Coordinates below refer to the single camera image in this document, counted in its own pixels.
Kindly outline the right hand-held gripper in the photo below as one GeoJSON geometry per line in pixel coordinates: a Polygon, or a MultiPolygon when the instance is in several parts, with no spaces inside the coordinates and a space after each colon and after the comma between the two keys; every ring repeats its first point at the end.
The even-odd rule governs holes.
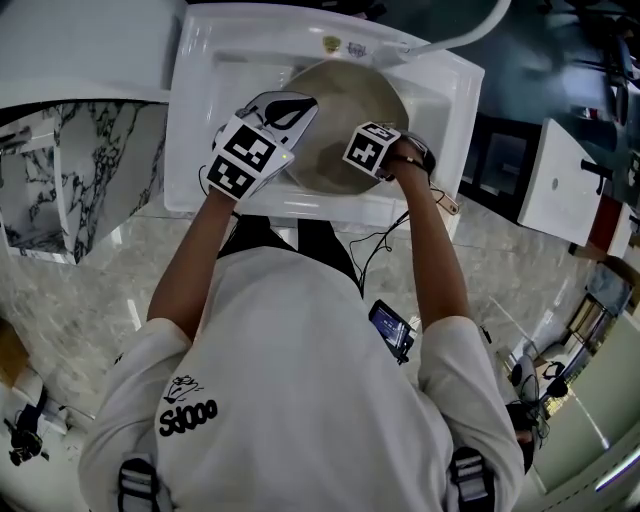
{"type": "Polygon", "coordinates": [[[433,152],[426,142],[407,130],[397,130],[390,125],[368,121],[359,125],[348,143],[342,160],[352,167],[375,179],[394,179],[384,164],[391,161],[405,161],[431,176],[436,167],[433,152]],[[389,154],[389,150],[402,140],[413,146],[421,155],[419,159],[400,154],[389,154]]]}

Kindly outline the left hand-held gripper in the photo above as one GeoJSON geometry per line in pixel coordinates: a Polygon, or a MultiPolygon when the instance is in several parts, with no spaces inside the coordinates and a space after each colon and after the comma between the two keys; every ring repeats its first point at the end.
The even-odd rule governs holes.
{"type": "Polygon", "coordinates": [[[291,165],[293,149],[319,111],[315,98],[267,91],[237,110],[216,133],[204,166],[204,192],[235,201],[257,193],[291,165]]]}

